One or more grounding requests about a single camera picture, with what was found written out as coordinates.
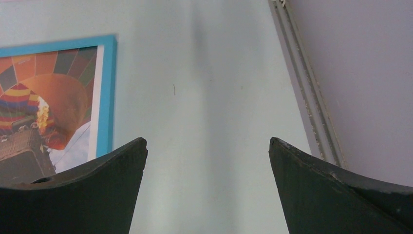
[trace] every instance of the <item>hot air balloon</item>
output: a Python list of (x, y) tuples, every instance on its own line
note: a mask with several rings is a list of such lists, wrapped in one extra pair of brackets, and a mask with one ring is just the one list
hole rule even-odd
[(0, 58), (0, 135), (33, 118), (51, 149), (63, 150), (91, 120), (97, 46)]

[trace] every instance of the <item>framed poster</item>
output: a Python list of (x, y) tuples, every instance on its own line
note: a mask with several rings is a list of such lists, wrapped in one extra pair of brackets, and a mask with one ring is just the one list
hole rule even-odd
[(0, 185), (112, 151), (114, 35), (0, 48)]

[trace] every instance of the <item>orange balloon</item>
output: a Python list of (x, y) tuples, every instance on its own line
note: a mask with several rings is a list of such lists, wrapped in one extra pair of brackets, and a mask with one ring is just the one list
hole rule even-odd
[(39, 75), (21, 83), (49, 105), (56, 132), (52, 134), (48, 145), (63, 150), (85, 117), (88, 104), (85, 88), (77, 79), (63, 74)]

